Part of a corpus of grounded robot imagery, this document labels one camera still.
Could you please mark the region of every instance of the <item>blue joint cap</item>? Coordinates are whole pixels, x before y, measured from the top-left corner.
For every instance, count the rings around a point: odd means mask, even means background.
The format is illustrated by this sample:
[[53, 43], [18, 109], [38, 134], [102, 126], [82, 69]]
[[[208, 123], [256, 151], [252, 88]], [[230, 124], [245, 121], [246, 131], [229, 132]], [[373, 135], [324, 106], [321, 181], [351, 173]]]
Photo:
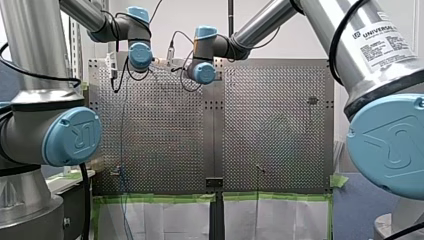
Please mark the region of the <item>blue joint cap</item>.
[[196, 28], [195, 38], [198, 40], [215, 37], [218, 34], [218, 30], [215, 27], [210, 26], [199, 26]]
[[96, 151], [102, 127], [99, 116], [86, 107], [60, 115], [48, 129], [42, 146], [46, 164], [62, 167], [86, 162]]
[[375, 100], [353, 118], [349, 154], [372, 183], [396, 195], [424, 200], [424, 95]]
[[149, 12], [144, 8], [132, 6], [127, 8], [127, 12], [129, 15], [136, 17], [147, 24], [150, 21]]
[[136, 69], [146, 69], [153, 60], [153, 54], [150, 47], [145, 43], [134, 43], [128, 52], [131, 65]]
[[201, 84], [209, 84], [215, 80], [216, 70], [212, 64], [203, 62], [193, 69], [194, 80]]

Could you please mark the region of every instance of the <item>black cable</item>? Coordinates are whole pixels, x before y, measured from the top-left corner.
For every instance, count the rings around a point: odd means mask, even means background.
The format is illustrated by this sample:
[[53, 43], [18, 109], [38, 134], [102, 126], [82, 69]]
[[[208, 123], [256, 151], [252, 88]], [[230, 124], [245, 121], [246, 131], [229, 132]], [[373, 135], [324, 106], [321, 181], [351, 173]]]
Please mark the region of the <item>black cable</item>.
[[42, 74], [38, 74], [38, 73], [32, 73], [29, 72], [25, 69], [22, 69], [18, 66], [15, 66], [13, 63], [10, 63], [9, 61], [6, 61], [3, 58], [3, 52], [4, 50], [6, 50], [6, 48], [9, 46], [8, 43], [5, 43], [1, 48], [0, 48], [0, 62], [3, 63], [6, 67], [11, 68], [13, 70], [15, 70], [18, 73], [30, 76], [30, 77], [35, 77], [35, 78], [40, 78], [43, 80], [52, 80], [52, 81], [59, 81], [59, 82], [76, 82], [73, 86], [74, 88], [78, 87], [79, 85], [81, 85], [81, 80], [77, 79], [77, 78], [60, 78], [60, 77], [52, 77], [52, 76], [47, 76], [47, 75], [42, 75]]
[[84, 228], [81, 235], [81, 240], [89, 240], [90, 221], [91, 221], [91, 199], [90, 199], [90, 180], [85, 163], [79, 165], [82, 175], [82, 183], [84, 186]]
[[[186, 60], [184, 61], [184, 64], [183, 64], [183, 66], [182, 66], [182, 68], [184, 68], [184, 66], [186, 65], [186, 63], [187, 63], [187, 61], [188, 61], [188, 59], [190, 58], [190, 55], [193, 53], [193, 50], [190, 52], [190, 54], [187, 56], [187, 58], [186, 58]], [[197, 90], [199, 90], [201, 87], [202, 87], [202, 84], [199, 84], [196, 88], [193, 88], [193, 89], [188, 89], [187, 87], [186, 87], [186, 85], [184, 84], [184, 82], [183, 82], [183, 73], [184, 73], [184, 70], [181, 70], [181, 72], [180, 72], [180, 83], [181, 83], [181, 87], [185, 90], [185, 91], [187, 91], [187, 92], [197, 92]]]
[[124, 66], [122, 67], [122, 73], [121, 73], [121, 78], [119, 79], [119, 85], [118, 88], [115, 89], [115, 79], [110, 79], [110, 85], [112, 87], [112, 90], [114, 93], [119, 93], [119, 91], [121, 90], [122, 87], [122, 81], [124, 80], [124, 74], [125, 74], [125, 69], [126, 69], [126, 64], [128, 64], [128, 57], [127, 60], [125, 60]]
[[177, 33], [179, 33], [179, 34], [183, 35], [185, 38], [187, 38], [187, 40], [189, 40], [191, 42], [191, 44], [194, 44], [193, 40], [191, 40], [191, 38], [182, 31], [175, 31], [174, 32], [174, 35], [172, 35], [171, 43], [174, 42], [174, 39], [175, 39], [175, 36], [177, 35]]
[[290, 3], [292, 4], [294, 10], [296, 10], [298, 13], [300, 13], [302, 15], [305, 15], [303, 10], [299, 7], [299, 5], [297, 5], [297, 3], [294, 0], [290, 0]]
[[237, 42], [237, 40], [235, 39], [235, 38], [231, 38], [232, 39], [232, 41], [238, 46], [238, 47], [240, 47], [240, 48], [243, 48], [243, 49], [245, 49], [245, 50], [253, 50], [253, 49], [259, 49], [259, 48], [263, 48], [263, 47], [266, 47], [268, 44], [270, 44], [272, 41], [274, 41], [274, 39], [277, 37], [277, 35], [278, 35], [278, 33], [280, 32], [280, 28], [281, 27], [278, 27], [277, 28], [277, 30], [275, 31], [275, 34], [274, 34], [274, 36], [268, 41], [268, 42], [266, 42], [265, 44], [262, 44], [262, 45], [260, 45], [260, 46], [257, 46], [257, 47], [248, 47], [248, 46], [244, 46], [244, 45], [241, 45], [240, 43], [238, 43]]
[[152, 15], [152, 18], [150, 19], [150, 24], [153, 22], [153, 19], [155, 18], [156, 13], [157, 13], [157, 11], [158, 11], [158, 9], [159, 9], [159, 6], [160, 6], [160, 4], [162, 3], [162, 1], [163, 1], [163, 0], [160, 0], [160, 1], [158, 2], [158, 4], [156, 5], [155, 11], [153, 12], [153, 15]]
[[109, 17], [112, 20], [113, 26], [115, 27], [115, 29], [112, 28], [112, 35], [113, 37], [116, 39], [116, 45], [115, 45], [115, 51], [119, 52], [119, 41], [121, 39], [119, 33], [121, 32], [121, 28], [119, 27], [118, 22], [116, 21], [115, 17], [112, 15], [112, 13], [102, 10], [103, 13], [106, 13], [107, 15], [109, 15]]
[[347, 11], [346, 15], [343, 17], [336, 31], [334, 32], [333, 40], [331, 41], [330, 52], [328, 54], [329, 63], [330, 63], [330, 72], [331, 72], [331, 75], [333, 75], [333, 78], [342, 86], [343, 86], [343, 83], [337, 71], [337, 62], [336, 62], [337, 48], [339, 46], [339, 42], [342, 37], [342, 34], [347, 24], [349, 23], [350, 18], [353, 16], [353, 14], [355, 14], [358, 11], [359, 8], [361, 8], [365, 3], [367, 3], [367, 1], [369, 0], [358, 0], [357, 2], [355, 2], [355, 4], [352, 5], [352, 7]]
[[143, 76], [143, 77], [141, 77], [141, 78], [135, 78], [135, 77], [132, 75], [131, 71], [130, 71], [130, 67], [129, 67], [129, 64], [128, 64], [128, 57], [127, 57], [127, 59], [125, 60], [125, 64], [124, 64], [124, 66], [126, 66], [126, 69], [127, 69], [128, 75], [129, 75], [129, 76], [130, 76], [130, 78], [131, 78], [132, 80], [134, 80], [134, 81], [140, 82], [140, 81], [143, 81], [144, 79], [146, 79], [146, 78], [147, 78], [147, 76], [149, 76], [150, 69], [147, 69], [146, 74], [144, 74], [144, 76]]
[[146, 29], [146, 31], [149, 33], [149, 37], [150, 37], [150, 38], [152, 37], [152, 32], [150, 31], [149, 26], [148, 26], [145, 22], [143, 22], [141, 19], [136, 18], [136, 17], [132, 16], [131, 14], [128, 14], [128, 13], [120, 13], [120, 12], [119, 12], [119, 13], [117, 13], [117, 14], [115, 14], [115, 17], [118, 17], [119, 15], [126, 16], [126, 17], [131, 18], [132, 20], [134, 20], [134, 21], [138, 22], [138, 23], [139, 23], [140, 25], [142, 25], [142, 26], [143, 26], [143, 28], [144, 28], [144, 29]]
[[392, 236], [385, 238], [384, 240], [395, 240], [395, 239], [399, 239], [399, 238], [401, 238], [403, 236], [406, 236], [406, 235], [408, 235], [410, 233], [413, 233], [413, 232], [418, 231], [418, 230], [423, 229], [423, 228], [424, 228], [424, 222], [418, 223], [418, 224], [416, 224], [416, 225], [414, 225], [412, 227], [409, 227], [409, 228], [404, 229], [404, 230], [402, 230], [402, 231], [400, 231], [398, 233], [395, 233]]
[[9, 113], [10, 111], [12, 111], [12, 106], [7, 105], [5, 107], [0, 108], [0, 115]]

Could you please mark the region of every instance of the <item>universal robots label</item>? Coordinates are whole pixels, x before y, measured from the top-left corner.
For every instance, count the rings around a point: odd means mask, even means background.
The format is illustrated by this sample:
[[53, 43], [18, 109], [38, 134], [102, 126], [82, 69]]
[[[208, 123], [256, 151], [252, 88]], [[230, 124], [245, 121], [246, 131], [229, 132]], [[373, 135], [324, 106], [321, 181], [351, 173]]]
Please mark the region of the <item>universal robots label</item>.
[[371, 24], [353, 34], [372, 72], [389, 64], [415, 58], [408, 43], [390, 22]]

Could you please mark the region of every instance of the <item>wire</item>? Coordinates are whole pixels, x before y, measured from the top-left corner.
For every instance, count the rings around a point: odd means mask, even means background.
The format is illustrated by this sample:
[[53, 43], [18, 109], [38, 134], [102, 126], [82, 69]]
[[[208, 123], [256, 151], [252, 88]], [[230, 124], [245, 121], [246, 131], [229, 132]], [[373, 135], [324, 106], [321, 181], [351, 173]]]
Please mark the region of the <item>wire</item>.
[[236, 52], [236, 50], [234, 49], [233, 44], [231, 44], [231, 41], [228, 39], [228, 37], [226, 37], [226, 36], [224, 36], [224, 35], [222, 35], [222, 34], [218, 34], [218, 36], [220, 36], [220, 37], [224, 38], [224, 39], [225, 39], [225, 41], [227, 41], [227, 46], [231, 49], [231, 52], [233, 52], [233, 59], [229, 59], [229, 58], [228, 58], [228, 61], [229, 61], [230, 63], [234, 63], [234, 62], [236, 62], [237, 52]]
[[134, 81], [141, 82], [141, 81], [143, 81], [144, 79], [146, 79], [146, 78], [147, 78], [147, 76], [149, 76], [150, 69], [147, 69], [146, 74], [144, 74], [144, 76], [143, 76], [143, 77], [141, 77], [141, 78], [135, 78], [135, 77], [132, 75], [131, 71], [130, 71], [130, 67], [129, 67], [129, 64], [128, 64], [128, 57], [127, 57], [127, 59], [125, 60], [124, 67], [125, 67], [125, 65], [126, 65], [126, 68], [127, 68], [128, 75], [129, 75], [129, 76], [130, 76], [130, 78], [131, 78], [132, 80], [134, 80]]
[[115, 51], [116, 52], [119, 52], [119, 41], [120, 41], [120, 39], [121, 39], [121, 37], [120, 37], [120, 32], [121, 32], [121, 27], [119, 27], [119, 24], [118, 24], [118, 22], [116, 21], [116, 19], [115, 19], [115, 17], [112, 15], [112, 13], [110, 13], [110, 12], [108, 12], [108, 11], [105, 11], [105, 10], [102, 10], [102, 12], [103, 13], [106, 13], [107, 15], [109, 15], [109, 17], [111, 18], [111, 20], [112, 20], [112, 23], [113, 23], [113, 25], [115, 26], [115, 29], [113, 29], [112, 28], [112, 35], [113, 35], [113, 37], [116, 39], [116, 42], [115, 42]]
[[42, 75], [42, 74], [38, 74], [38, 73], [32, 73], [29, 72], [28, 70], [22, 69], [16, 65], [14, 65], [13, 63], [10, 63], [9, 61], [6, 61], [3, 58], [3, 52], [4, 50], [6, 50], [6, 48], [9, 46], [8, 43], [5, 43], [1, 48], [0, 48], [0, 62], [3, 63], [4, 65], [6, 65], [6, 67], [11, 68], [13, 70], [15, 70], [18, 73], [30, 76], [30, 77], [35, 77], [35, 78], [40, 78], [43, 80], [52, 80], [52, 81], [59, 81], [59, 82], [76, 82], [73, 87], [76, 88], [79, 85], [81, 85], [81, 80], [77, 79], [77, 78], [61, 78], [61, 77], [51, 77], [51, 76], [47, 76], [47, 75]]
[[294, 10], [296, 10], [298, 13], [300, 13], [302, 15], [305, 15], [303, 10], [299, 7], [299, 5], [297, 5], [297, 3], [294, 0], [290, 0], [290, 3], [292, 4]]
[[277, 37], [277, 35], [278, 35], [278, 33], [280, 32], [280, 28], [281, 27], [278, 27], [277, 28], [277, 30], [275, 31], [275, 34], [274, 34], [274, 36], [268, 41], [268, 42], [266, 42], [266, 43], [264, 43], [264, 44], [262, 44], [262, 45], [260, 45], [260, 46], [257, 46], [257, 47], [248, 47], [248, 46], [244, 46], [244, 45], [241, 45], [240, 43], [238, 43], [237, 42], [237, 40], [235, 39], [235, 38], [231, 38], [232, 39], [232, 41], [238, 46], [238, 47], [240, 47], [240, 48], [244, 48], [244, 49], [246, 49], [246, 50], [253, 50], [253, 49], [259, 49], [259, 48], [263, 48], [263, 47], [266, 47], [268, 44], [270, 44], [272, 41], [274, 41], [274, 39]]
[[182, 32], [182, 31], [175, 31], [174, 32], [174, 35], [172, 35], [171, 43], [174, 42], [174, 39], [175, 39], [175, 36], [177, 35], [177, 33], [179, 33], [179, 34], [183, 35], [185, 38], [187, 38], [187, 40], [189, 40], [191, 42], [191, 44], [194, 44], [193, 40], [191, 40], [191, 38], [186, 33]]
[[334, 80], [336, 80], [340, 85], [343, 86], [343, 83], [340, 79], [340, 75], [337, 71], [337, 49], [339, 46], [340, 39], [342, 34], [350, 21], [350, 18], [355, 14], [359, 8], [361, 8], [369, 0], [359, 0], [352, 5], [352, 7], [347, 11], [346, 15], [343, 17], [336, 31], [334, 32], [333, 40], [331, 41], [330, 51], [329, 51], [329, 63], [331, 75], [333, 75]]
[[121, 124], [120, 124], [120, 190], [122, 194], [125, 194], [125, 200], [123, 199], [122, 195], [121, 195], [121, 210], [123, 213], [123, 217], [124, 217], [124, 230], [125, 230], [125, 235], [127, 237], [127, 239], [131, 239], [133, 240], [133, 234], [132, 234], [132, 230], [131, 227], [128, 224], [128, 219], [127, 219], [127, 203], [128, 203], [128, 194], [129, 194], [129, 188], [128, 188], [128, 183], [127, 183], [127, 179], [125, 177], [125, 165], [124, 165], [124, 144], [123, 144], [123, 135], [124, 135], [124, 122], [125, 122], [125, 113], [126, 113], [126, 109], [127, 109], [127, 105], [128, 105], [128, 81], [129, 77], [127, 77], [126, 79], [126, 83], [125, 83], [125, 97], [124, 97], [124, 102], [122, 105], [122, 113], [121, 113]]
[[90, 221], [91, 221], [91, 199], [90, 199], [90, 180], [88, 179], [87, 167], [85, 163], [79, 165], [82, 175], [82, 183], [84, 186], [84, 227], [81, 235], [81, 240], [89, 240]]
[[146, 29], [146, 31], [149, 33], [149, 37], [150, 37], [150, 38], [152, 37], [152, 32], [150, 31], [149, 26], [148, 26], [145, 22], [143, 22], [143, 20], [141, 20], [141, 19], [139, 19], [139, 18], [136, 18], [136, 17], [132, 16], [131, 14], [128, 14], [128, 13], [121, 13], [121, 12], [119, 12], [119, 13], [115, 14], [115, 17], [118, 17], [118, 16], [120, 16], [120, 15], [122, 15], [122, 16], [126, 16], [126, 17], [131, 18], [132, 20], [134, 20], [134, 21], [138, 22], [138, 23], [139, 23], [140, 25], [142, 25], [142, 26], [143, 26], [143, 28], [144, 28], [144, 29]]
[[153, 15], [152, 15], [152, 18], [150, 19], [150, 24], [153, 22], [153, 19], [155, 18], [156, 13], [157, 13], [157, 11], [158, 11], [158, 9], [159, 9], [159, 6], [160, 6], [160, 4], [162, 3], [162, 1], [163, 1], [163, 0], [160, 0], [160, 1], [158, 2], [158, 4], [156, 5], [155, 11], [153, 12]]
[[[188, 61], [188, 59], [190, 58], [191, 54], [193, 54], [193, 50], [190, 52], [190, 54], [188, 54], [188, 56], [187, 56], [186, 60], [184, 61], [184, 64], [183, 64], [182, 68], [184, 68], [184, 66], [187, 64], [187, 61]], [[202, 84], [199, 84], [199, 85], [198, 85], [196, 88], [194, 88], [194, 89], [188, 89], [188, 88], [186, 87], [186, 85], [184, 84], [184, 82], [183, 82], [183, 73], [184, 73], [184, 70], [181, 70], [181, 72], [180, 72], [180, 83], [181, 83], [182, 88], [183, 88], [185, 91], [187, 91], [187, 92], [197, 92], [197, 90], [199, 90], [199, 89], [202, 87]]]
[[404, 229], [404, 230], [402, 230], [402, 231], [400, 231], [398, 233], [395, 233], [392, 236], [385, 238], [384, 240], [395, 240], [395, 239], [399, 239], [399, 238], [401, 238], [403, 236], [406, 236], [406, 235], [408, 235], [410, 233], [416, 232], [416, 231], [418, 231], [420, 229], [423, 229], [423, 228], [424, 228], [424, 222], [418, 223], [418, 224], [416, 224], [416, 225], [414, 225], [412, 227], [409, 227], [409, 228]]
[[0, 108], [0, 115], [9, 113], [10, 111], [12, 111], [12, 106], [10, 106], [10, 105], [4, 106], [4, 107]]

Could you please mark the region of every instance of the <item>pegboard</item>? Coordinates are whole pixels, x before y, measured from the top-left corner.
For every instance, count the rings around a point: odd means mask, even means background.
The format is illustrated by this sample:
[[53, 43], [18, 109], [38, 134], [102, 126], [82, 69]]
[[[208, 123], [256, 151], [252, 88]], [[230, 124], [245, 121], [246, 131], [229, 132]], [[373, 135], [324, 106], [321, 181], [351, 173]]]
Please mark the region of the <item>pegboard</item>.
[[328, 191], [333, 91], [324, 60], [226, 66], [224, 191]]
[[[155, 69], [142, 81], [127, 80], [125, 73], [116, 94], [105, 63], [91, 63], [98, 87], [90, 84], [90, 101], [103, 125], [95, 194], [204, 192], [202, 89], [185, 92], [179, 77]], [[144, 74], [133, 75], [140, 79]]]
[[[104, 128], [95, 194], [206, 192], [208, 177], [222, 177], [224, 191], [329, 189], [334, 84], [326, 61], [217, 67], [223, 80], [194, 93], [181, 88], [179, 76], [152, 68], [128, 85], [125, 74], [115, 94], [104, 61], [90, 62], [90, 101]], [[120, 166], [125, 176], [116, 175]]]

